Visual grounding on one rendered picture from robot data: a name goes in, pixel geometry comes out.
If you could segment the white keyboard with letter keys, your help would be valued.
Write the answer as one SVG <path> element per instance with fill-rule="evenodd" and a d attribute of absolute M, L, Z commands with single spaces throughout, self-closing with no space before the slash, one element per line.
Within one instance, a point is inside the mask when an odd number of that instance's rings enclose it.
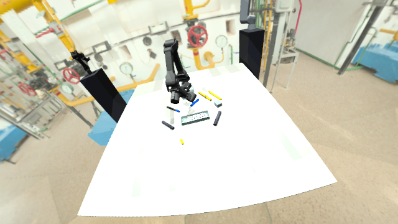
<path fill-rule="evenodd" d="M 193 114 L 188 114 L 185 116 L 181 116 L 180 117 L 180 121 L 181 121 L 181 125 L 185 126 L 188 124 L 192 124 L 192 123 L 197 123 L 200 121 L 205 121 L 210 119 L 210 115 L 208 113 L 208 110 L 205 111 L 201 111 L 201 112 L 197 112 L 197 113 L 193 113 Z"/>

